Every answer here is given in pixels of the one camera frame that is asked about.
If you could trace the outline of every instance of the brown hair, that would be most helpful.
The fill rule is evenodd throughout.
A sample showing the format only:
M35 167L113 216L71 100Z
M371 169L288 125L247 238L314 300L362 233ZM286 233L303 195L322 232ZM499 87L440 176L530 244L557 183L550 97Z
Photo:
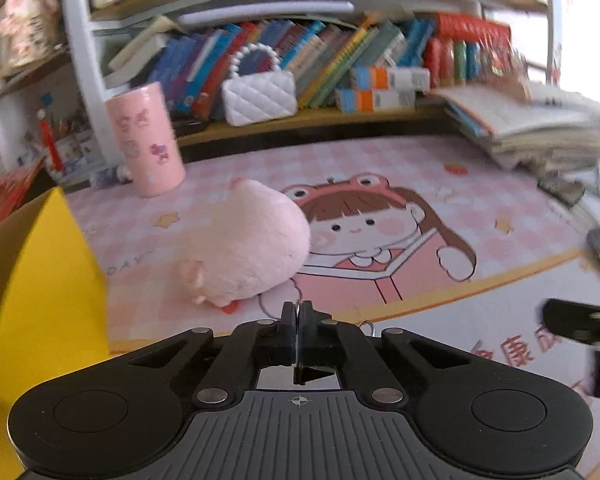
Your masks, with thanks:
M417 194L413 189L405 187L390 187L394 193L403 197L407 203L414 203L424 211L424 219L420 222L420 231L425 233L436 228L450 247L462 251L475 267L476 256L470 245L442 223L440 217L433 208ZM384 211L389 208L405 209L405 207L391 197L373 191L336 191L331 194L322 195L302 204L304 216L309 222L322 220L335 220L341 216L355 216L360 213L373 213Z

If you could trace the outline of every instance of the pink plush pig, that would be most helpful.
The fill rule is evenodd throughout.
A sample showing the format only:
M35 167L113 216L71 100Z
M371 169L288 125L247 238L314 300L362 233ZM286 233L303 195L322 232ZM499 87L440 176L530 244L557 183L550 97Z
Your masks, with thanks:
M304 213L291 199L236 179L211 224L191 237L180 275L194 303L227 306L291 278L309 255L310 239Z

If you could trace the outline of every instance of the black circular cover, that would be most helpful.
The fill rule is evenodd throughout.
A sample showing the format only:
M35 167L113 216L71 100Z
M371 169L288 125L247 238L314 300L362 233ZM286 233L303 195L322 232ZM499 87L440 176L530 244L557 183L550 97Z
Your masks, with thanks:
M9 435L24 465L59 478L131 472L167 447L182 424L168 384L141 367L115 374L71 374L20 397Z
M492 363L445 369L420 399L416 424L454 462L512 476L576 463L593 427L573 390Z

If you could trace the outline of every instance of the quilted handbag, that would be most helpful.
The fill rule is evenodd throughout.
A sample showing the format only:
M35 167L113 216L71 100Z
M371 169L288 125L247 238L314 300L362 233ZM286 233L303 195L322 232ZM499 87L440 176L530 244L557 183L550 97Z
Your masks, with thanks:
M272 71L238 75L240 62L256 50L271 56ZM229 79L222 83L222 100L226 121L231 126L289 117L298 111L294 75L280 70L280 58L270 46L250 43L242 47L231 61L229 74Z

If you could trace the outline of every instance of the pink cup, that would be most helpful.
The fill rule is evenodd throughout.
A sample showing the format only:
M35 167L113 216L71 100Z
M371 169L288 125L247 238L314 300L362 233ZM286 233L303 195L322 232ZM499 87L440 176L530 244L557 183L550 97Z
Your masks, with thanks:
M160 83L120 94L106 105L140 195L156 196L178 187L185 170Z

